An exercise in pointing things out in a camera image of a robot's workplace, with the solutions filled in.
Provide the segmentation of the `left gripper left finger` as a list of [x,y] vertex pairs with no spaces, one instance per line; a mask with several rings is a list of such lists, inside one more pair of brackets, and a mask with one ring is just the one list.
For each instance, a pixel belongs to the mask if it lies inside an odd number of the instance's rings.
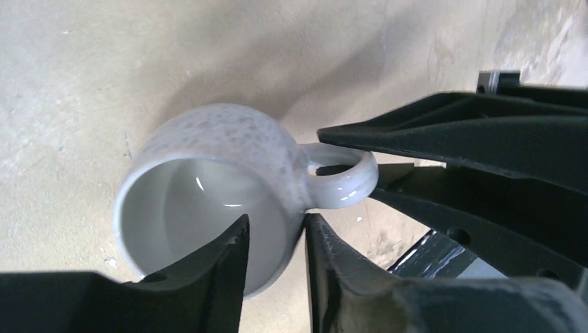
[[95,272],[4,273],[2,332],[237,332],[249,219],[139,282]]

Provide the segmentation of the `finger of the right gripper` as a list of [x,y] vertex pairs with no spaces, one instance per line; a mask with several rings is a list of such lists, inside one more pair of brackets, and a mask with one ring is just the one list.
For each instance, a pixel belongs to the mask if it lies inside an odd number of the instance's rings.
[[587,193],[585,91],[444,92],[367,121],[319,129],[318,138]]
[[371,197],[444,234],[508,277],[587,288],[587,197],[465,167],[382,164]]

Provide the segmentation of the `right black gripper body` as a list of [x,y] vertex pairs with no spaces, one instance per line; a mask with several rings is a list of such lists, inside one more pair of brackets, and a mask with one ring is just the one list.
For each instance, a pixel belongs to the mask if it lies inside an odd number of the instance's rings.
[[587,109],[587,88],[525,84],[520,71],[481,71],[477,94],[510,96],[553,105]]

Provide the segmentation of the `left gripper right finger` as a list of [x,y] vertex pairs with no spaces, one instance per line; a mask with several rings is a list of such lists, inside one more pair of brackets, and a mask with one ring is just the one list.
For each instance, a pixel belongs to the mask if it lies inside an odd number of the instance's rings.
[[586,332],[587,304],[541,278],[400,278],[304,217],[313,332]]

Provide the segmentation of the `pale speckled mug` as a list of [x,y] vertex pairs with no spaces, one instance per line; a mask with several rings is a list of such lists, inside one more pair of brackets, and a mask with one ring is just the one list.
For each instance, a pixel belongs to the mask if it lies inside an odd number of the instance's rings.
[[163,123],[135,154],[114,201],[114,236],[130,268],[146,276],[247,214],[244,296],[252,298],[288,266],[308,210],[354,205],[378,178],[371,152],[298,144],[263,112],[204,105]]

